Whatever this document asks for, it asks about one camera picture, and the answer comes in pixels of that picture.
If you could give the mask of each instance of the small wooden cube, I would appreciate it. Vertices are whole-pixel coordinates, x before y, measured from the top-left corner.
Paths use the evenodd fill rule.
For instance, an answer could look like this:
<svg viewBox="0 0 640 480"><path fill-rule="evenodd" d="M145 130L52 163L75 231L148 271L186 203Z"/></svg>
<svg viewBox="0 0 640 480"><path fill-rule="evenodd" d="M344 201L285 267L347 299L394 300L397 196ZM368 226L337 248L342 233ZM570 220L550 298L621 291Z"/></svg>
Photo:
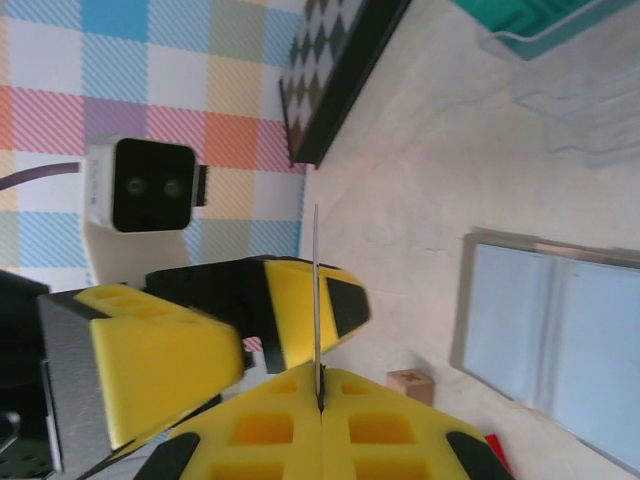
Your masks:
<svg viewBox="0 0 640 480"><path fill-rule="evenodd" d="M431 377L415 368L387 373L387 387L433 406L436 384Z"/></svg>

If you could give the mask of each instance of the yellow foam gripper pad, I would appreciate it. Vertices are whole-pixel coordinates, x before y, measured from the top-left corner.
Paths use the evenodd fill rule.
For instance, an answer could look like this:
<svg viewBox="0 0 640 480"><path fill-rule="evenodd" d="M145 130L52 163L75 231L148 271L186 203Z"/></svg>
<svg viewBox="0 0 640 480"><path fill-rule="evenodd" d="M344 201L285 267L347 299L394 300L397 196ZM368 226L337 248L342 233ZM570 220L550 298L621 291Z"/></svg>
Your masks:
<svg viewBox="0 0 640 480"><path fill-rule="evenodd" d="M90 329L114 450L148 441L244 374L241 341L227 324L126 285L76 300L113 317Z"/></svg>
<svg viewBox="0 0 640 480"><path fill-rule="evenodd" d="M312 265L271 260L264 268L284 367L302 365L313 358ZM321 267L319 274L321 346L326 352L366 323L370 311L364 288L351 274L330 267Z"/></svg>
<svg viewBox="0 0 640 480"><path fill-rule="evenodd" d="M175 457L180 480L513 480L475 428L350 372L325 373L322 414L305 365L178 426L172 439L199 439Z"/></svg>
<svg viewBox="0 0 640 480"><path fill-rule="evenodd" d="M288 370L177 426L200 442L180 480L319 480L321 424L312 368Z"/></svg>

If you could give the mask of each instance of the plastic tray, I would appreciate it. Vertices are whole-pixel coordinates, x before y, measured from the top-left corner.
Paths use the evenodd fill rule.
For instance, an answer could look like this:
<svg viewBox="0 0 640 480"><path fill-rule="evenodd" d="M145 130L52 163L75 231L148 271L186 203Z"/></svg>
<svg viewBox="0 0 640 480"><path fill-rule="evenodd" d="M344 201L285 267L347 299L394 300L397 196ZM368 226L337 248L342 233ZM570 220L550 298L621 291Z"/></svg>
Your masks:
<svg viewBox="0 0 640 480"><path fill-rule="evenodd" d="M635 0L454 0L498 42L531 60Z"/></svg>
<svg viewBox="0 0 640 480"><path fill-rule="evenodd" d="M640 2L582 3L532 37L481 27L479 44L509 64L513 100L542 117L550 152L590 166L631 160L640 153ZM579 35L559 33L598 16L602 21ZM554 38L566 41L529 61L513 48L551 45Z"/></svg>

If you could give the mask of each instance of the light blue panel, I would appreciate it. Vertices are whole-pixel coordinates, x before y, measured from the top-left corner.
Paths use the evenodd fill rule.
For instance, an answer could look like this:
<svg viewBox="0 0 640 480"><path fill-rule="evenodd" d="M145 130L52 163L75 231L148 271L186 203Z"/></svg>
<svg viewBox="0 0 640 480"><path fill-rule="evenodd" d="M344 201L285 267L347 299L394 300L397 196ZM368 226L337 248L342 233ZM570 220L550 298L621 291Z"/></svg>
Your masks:
<svg viewBox="0 0 640 480"><path fill-rule="evenodd" d="M9 0L7 14L20 20L80 30L80 0Z"/></svg>
<svg viewBox="0 0 640 480"><path fill-rule="evenodd" d="M151 43L208 53L210 22L210 0L149 1Z"/></svg>
<svg viewBox="0 0 640 480"><path fill-rule="evenodd" d="M476 248L463 365L528 405L535 400L550 273L543 255Z"/></svg>
<svg viewBox="0 0 640 480"><path fill-rule="evenodd" d="M287 56L291 49L291 44L296 35L300 19L302 17L295 13L267 9L265 24L263 63L284 67L287 63Z"/></svg>
<svg viewBox="0 0 640 480"><path fill-rule="evenodd" d="M83 0L82 29L85 32L146 42L147 11L147 0Z"/></svg>
<svg viewBox="0 0 640 480"><path fill-rule="evenodd" d="M295 256L300 222L255 220L251 223L250 255Z"/></svg>
<svg viewBox="0 0 640 480"><path fill-rule="evenodd" d="M23 267L86 267L75 213L18 212Z"/></svg>
<svg viewBox="0 0 640 480"><path fill-rule="evenodd" d="M85 34L82 45L84 94L146 103L147 52L145 43Z"/></svg>
<svg viewBox="0 0 640 480"><path fill-rule="evenodd" d="M571 261L548 412L640 471L640 271Z"/></svg>

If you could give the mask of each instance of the cable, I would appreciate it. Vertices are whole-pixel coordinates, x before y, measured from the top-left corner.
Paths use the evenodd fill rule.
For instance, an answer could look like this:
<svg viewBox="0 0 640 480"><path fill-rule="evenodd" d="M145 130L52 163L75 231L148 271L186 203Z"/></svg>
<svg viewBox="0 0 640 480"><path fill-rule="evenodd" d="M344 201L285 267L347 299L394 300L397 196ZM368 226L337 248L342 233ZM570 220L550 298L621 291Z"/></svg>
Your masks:
<svg viewBox="0 0 640 480"><path fill-rule="evenodd" d="M79 171L80 163L78 162L54 163L51 165L44 165L42 167L22 170L0 178L0 191L38 178L51 177L53 175L64 175L65 173L78 173Z"/></svg>
<svg viewBox="0 0 640 480"><path fill-rule="evenodd" d="M20 433L20 415L16 412L0 412L0 416L4 417L11 426L11 433L5 441L0 445L0 453L9 448L17 439Z"/></svg>

